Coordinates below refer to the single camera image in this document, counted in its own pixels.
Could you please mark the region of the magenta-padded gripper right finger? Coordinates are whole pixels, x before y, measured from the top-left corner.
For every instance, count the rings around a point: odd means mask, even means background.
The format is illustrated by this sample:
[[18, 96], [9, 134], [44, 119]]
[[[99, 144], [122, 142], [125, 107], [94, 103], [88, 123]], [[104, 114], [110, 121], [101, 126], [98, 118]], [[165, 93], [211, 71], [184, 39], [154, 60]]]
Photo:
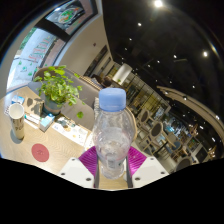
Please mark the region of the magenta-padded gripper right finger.
[[129, 188], [140, 188], [168, 176], [169, 173], [154, 156], [145, 156], [134, 147], [126, 158], [126, 179]]

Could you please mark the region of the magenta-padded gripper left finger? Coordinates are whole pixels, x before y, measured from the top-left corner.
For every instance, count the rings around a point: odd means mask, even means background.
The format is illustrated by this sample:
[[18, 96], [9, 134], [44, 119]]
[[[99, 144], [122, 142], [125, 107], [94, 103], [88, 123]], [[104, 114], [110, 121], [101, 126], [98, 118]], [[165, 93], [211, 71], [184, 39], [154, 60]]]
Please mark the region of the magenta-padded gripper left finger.
[[70, 158], [58, 175], [84, 188], [98, 188], [99, 166], [95, 147], [89, 148], [79, 158]]

